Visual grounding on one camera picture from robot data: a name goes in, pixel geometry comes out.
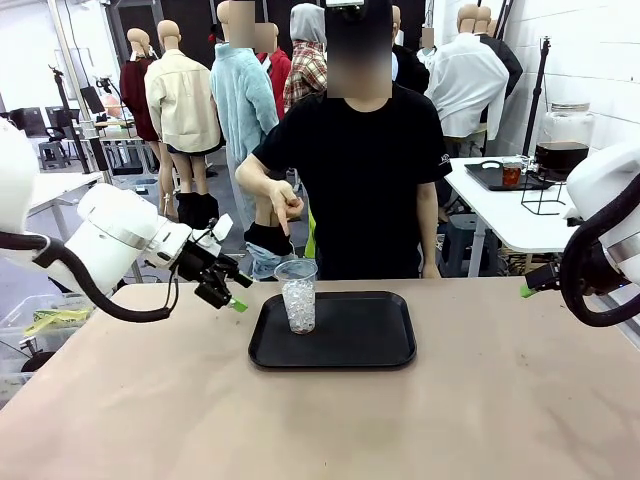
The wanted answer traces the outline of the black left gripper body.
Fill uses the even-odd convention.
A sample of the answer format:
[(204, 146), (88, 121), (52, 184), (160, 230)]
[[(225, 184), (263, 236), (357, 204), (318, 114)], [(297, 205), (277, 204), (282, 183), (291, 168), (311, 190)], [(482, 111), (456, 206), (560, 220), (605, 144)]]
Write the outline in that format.
[(187, 282), (220, 286), (221, 273), (213, 267), (217, 258), (198, 244), (187, 241), (177, 259), (177, 274)]

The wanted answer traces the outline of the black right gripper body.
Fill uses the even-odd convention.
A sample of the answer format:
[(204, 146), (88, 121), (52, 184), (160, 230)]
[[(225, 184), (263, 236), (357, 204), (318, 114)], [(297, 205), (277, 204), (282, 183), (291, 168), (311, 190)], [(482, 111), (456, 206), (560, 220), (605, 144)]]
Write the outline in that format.
[(580, 276), (583, 294), (606, 294), (612, 290), (612, 267), (601, 246), (587, 250)]

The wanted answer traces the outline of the person's right hand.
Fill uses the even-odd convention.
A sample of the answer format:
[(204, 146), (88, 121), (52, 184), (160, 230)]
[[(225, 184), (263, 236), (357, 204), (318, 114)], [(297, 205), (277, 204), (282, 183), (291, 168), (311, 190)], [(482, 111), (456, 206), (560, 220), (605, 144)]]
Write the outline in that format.
[(269, 180), (268, 195), (274, 213), (286, 236), (290, 235), (289, 221), (298, 218), (304, 209), (303, 200), (296, 195), (293, 187), (284, 180)]

